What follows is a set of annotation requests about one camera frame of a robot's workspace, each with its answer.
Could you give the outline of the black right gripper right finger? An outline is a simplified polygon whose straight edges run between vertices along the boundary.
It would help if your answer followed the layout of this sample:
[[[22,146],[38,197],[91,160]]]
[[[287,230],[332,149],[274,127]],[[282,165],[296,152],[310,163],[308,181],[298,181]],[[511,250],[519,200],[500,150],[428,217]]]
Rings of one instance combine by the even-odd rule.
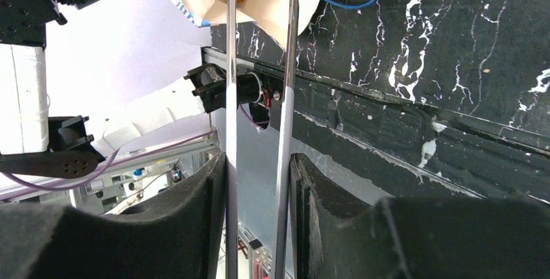
[[[387,197],[369,205],[304,154],[290,162],[297,278],[548,278],[549,208]]]

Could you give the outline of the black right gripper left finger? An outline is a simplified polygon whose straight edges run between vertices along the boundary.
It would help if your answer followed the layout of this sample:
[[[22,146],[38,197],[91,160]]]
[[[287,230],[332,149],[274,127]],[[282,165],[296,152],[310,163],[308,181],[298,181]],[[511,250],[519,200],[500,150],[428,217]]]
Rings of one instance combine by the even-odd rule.
[[[214,278],[226,156],[118,215],[32,202],[1,206],[2,278]]]

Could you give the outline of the metal serving tongs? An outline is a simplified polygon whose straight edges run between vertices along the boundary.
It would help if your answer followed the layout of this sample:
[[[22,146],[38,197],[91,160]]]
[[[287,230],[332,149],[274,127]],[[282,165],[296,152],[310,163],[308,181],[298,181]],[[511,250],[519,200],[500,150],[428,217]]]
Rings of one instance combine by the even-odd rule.
[[[266,219],[265,226],[269,226],[276,232],[276,240],[272,250],[272,263],[270,278],[286,277],[286,246],[287,246],[287,225],[289,207],[290,187],[290,158],[291,142],[293,131],[293,109],[294,109],[294,83],[296,69],[296,38],[297,38],[297,15],[298,0],[290,0],[291,10],[289,11],[289,34],[286,49],[286,64],[284,73],[284,91],[281,107],[281,120],[279,138],[275,139],[273,132],[260,136],[245,136],[245,153],[252,153],[257,149],[258,153],[253,157],[256,161],[247,158],[245,169],[247,171],[259,170],[262,159],[260,154],[277,154],[277,158],[267,159],[269,166],[277,167],[276,190],[273,194],[274,209],[272,212],[265,211],[260,215]],[[236,0],[228,0],[228,20],[226,24],[226,55],[227,55],[227,79],[226,79],[226,156],[227,156],[227,201],[226,201],[226,277],[238,277],[238,170],[237,159],[241,157],[238,151],[237,142],[238,128],[242,123],[237,109],[237,51],[236,51]]]

